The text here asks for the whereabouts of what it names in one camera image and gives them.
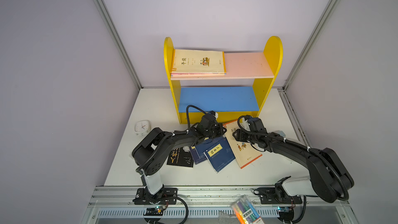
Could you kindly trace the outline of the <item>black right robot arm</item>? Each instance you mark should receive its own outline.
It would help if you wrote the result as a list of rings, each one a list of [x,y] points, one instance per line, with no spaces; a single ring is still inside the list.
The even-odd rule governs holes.
[[[348,201],[348,190],[354,180],[337,153],[330,149],[317,149],[288,140],[275,132],[267,132],[260,118],[240,116],[233,137],[238,142],[258,146],[260,152],[282,155],[307,168],[315,195],[328,203]]]

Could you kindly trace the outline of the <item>pink cartoon cover book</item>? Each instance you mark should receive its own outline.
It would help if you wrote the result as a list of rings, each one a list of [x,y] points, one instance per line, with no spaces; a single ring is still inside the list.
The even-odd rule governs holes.
[[[171,77],[219,77],[224,76],[226,73],[171,73]]]

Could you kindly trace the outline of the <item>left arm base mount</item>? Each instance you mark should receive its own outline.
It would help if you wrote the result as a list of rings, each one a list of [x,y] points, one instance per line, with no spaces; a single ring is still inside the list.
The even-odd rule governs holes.
[[[177,188],[162,188],[155,195],[151,195],[147,188],[139,188],[133,199],[135,205],[145,206],[144,216],[163,216],[169,205],[175,205],[178,194]]]

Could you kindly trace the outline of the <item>beige book orange border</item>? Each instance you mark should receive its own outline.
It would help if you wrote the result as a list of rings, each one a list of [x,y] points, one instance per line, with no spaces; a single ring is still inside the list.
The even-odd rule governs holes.
[[[262,156],[262,153],[255,150],[250,143],[238,142],[235,140],[233,133],[238,130],[237,121],[231,121],[223,125],[227,131],[225,136],[233,151],[238,166],[243,169]]]

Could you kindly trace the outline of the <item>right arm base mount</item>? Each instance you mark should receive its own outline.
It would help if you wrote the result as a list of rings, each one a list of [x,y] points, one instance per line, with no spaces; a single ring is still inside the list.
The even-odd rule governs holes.
[[[288,196],[282,183],[291,176],[280,179],[273,187],[261,187],[253,190],[255,196],[260,198],[261,204],[302,204],[300,196]]]

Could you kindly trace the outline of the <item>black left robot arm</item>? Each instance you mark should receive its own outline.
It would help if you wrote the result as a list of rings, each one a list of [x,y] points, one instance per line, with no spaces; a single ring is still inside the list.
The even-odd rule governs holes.
[[[161,182],[159,170],[172,150],[202,144],[205,140],[223,136],[226,131],[223,124],[216,120],[216,113],[213,111],[204,114],[200,122],[191,124],[188,121],[188,127],[184,131],[152,129],[132,151],[132,157],[138,165],[136,172],[140,175],[147,193],[156,198],[163,195],[164,184]]]

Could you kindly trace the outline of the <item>beige book yellow border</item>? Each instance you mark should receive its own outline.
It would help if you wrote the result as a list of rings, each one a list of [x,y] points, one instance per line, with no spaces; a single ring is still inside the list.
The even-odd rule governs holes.
[[[225,74],[224,52],[176,49],[172,74]]]

